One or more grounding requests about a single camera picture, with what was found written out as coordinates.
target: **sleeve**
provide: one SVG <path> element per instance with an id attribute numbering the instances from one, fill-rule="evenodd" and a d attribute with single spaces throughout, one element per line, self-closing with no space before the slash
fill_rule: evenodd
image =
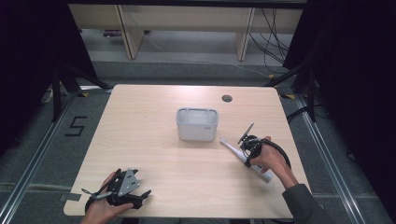
<path id="1" fill-rule="evenodd" d="M 294 221 L 298 224 L 334 223 L 329 214 L 315 201 L 306 185 L 296 185 L 287 189 L 282 195 L 294 217 Z"/>

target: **black sleeve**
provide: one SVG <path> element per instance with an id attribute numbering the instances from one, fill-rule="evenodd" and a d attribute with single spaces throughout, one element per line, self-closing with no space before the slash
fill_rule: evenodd
<path id="1" fill-rule="evenodd" d="M 306 185 L 296 185 L 287 189 L 282 195 L 294 217 L 294 221 L 298 224 L 334 223 L 329 214 L 315 201 Z"/>

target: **gray carpet floor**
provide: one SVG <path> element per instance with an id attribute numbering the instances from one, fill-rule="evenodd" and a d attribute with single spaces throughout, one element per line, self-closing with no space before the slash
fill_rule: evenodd
<path id="1" fill-rule="evenodd" d="M 287 70 L 281 67 L 241 66 L 202 63 L 93 63 L 100 80 L 116 84 L 175 84 L 211 86 L 261 86 Z M 279 94 L 291 93 L 293 78 L 282 82 L 276 89 Z M 78 79 L 81 86 L 92 85 Z M 49 151 L 35 175 L 11 223 L 78 223 L 79 217 L 68 217 L 63 212 L 62 196 L 69 192 L 82 164 L 85 153 L 106 106 L 110 93 L 91 92 L 76 97 Z M 280 98 L 285 116 L 298 109 L 295 100 Z M 348 149 L 332 124 L 332 117 L 323 106 L 315 109 L 317 125 L 330 149 L 336 164 L 356 198 L 367 223 L 392 223 L 356 162 L 346 157 Z M 71 129 L 75 116 L 77 125 L 85 126 L 80 136 L 67 136 L 78 130 Z M 25 167 L 43 139 L 52 119 L 52 104 L 37 109 L 30 123 L 19 136 L 20 144 L 10 148 L 0 158 L 0 203 L 11 192 Z M 317 146 L 302 116 L 290 123 L 296 146 L 300 153 L 309 184 L 316 200 L 322 204 L 337 223 L 351 223 L 334 184 L 325 168 Z"/>

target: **hand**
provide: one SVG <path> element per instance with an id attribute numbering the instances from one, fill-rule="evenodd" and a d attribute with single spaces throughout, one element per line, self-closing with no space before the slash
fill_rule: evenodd
<path id="1" fill-rule="evenodd" d="M 270 136 L 266 136 L 265 139 L 271 141 Z M 269 169 L 272 170 L 280 179 L 285 189 L 298 184 L 296 177 L 286 164 L 283 156 L 267 144 L 262 144 L 262 152 L 258 157 L 251 159 L 250 164 L 260 165 L 262 167 L 262 173 L 265 173 Z"/>
<path id="2" fill-rule="evenodd" d="M 107 183 L 114 175 L 115 172 L 111 173 L 108 178 L 103 182 L 102 186 Z M 100 193 L 105 193 L 106 191 L 107 188 L 105 188 Z M 109 220 L 116 217 L 118 214 L 127 211 L 128 209 L 131 209 L 133 207 L 133 203 L 125 203 L 120 206 L 110 205 L 107 202 L 107 199 L 94 201 L 88 208 L 88 211 L 85 213 L 85 216 L 80 223 L 106 224 Z"/>

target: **wooden table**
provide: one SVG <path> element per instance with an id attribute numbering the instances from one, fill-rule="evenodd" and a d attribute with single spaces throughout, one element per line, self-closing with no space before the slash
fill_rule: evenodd
<path id="1" fill-rule="evenodd" d="M 222 101 L 231 95 L 230 103 Z M 182 141 L 176 114 L 181 107 L 214 108 L 219 112 L 216 140 Z M 274 177 L 266 184 L 248 169 L 219 139 L 235 147 L 254 122 L 250 134 L 271 135 L 290 157 L 293 172 L 308 182 L 277 92 L 273 88 L 118 85 L 99 122 L 64 212 L 83 216 L 92 192 L 118 168 L 138 169 L 140 188 L 152 192 L 139 210 L 124 217 L 291 217 L 283 200 L 284 188 Z"/>

